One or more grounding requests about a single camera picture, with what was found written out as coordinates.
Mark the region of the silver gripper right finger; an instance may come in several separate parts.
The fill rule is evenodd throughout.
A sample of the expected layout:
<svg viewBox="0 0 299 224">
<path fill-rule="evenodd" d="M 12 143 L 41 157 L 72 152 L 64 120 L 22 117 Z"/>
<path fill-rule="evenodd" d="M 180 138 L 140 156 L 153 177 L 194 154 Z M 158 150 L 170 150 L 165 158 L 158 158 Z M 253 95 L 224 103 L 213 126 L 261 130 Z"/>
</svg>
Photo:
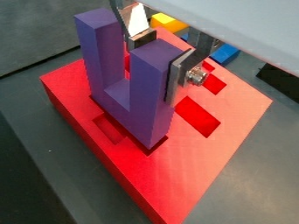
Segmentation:
<svg viewBox="0 0 299 224">
<path fill-rule="evenodd" d="M 186 43 L 190 45 L 169 62 L 164 101 L 173 106 L 177 87 L 188 84 L 200 86 L 209 76 L 202 68 L 202 60 L 221 47 L 223 42 L 198 30 L 188 31 Z"/>
</svg>

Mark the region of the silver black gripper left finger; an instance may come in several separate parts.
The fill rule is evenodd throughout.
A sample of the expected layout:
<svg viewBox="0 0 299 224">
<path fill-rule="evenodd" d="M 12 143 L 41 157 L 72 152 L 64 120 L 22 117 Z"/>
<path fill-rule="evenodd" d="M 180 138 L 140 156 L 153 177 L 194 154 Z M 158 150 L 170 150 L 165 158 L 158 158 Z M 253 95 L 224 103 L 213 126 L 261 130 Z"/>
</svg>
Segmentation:
<svg viewBox="0 0 299 224">
<path fill-rule="evenodd" d="M 108 0 L 116 20 L 121 25 L 128 51 L 156 40 L 156 30 L 149 27 L 145 7 L 136 0 Z"/>
</svg>

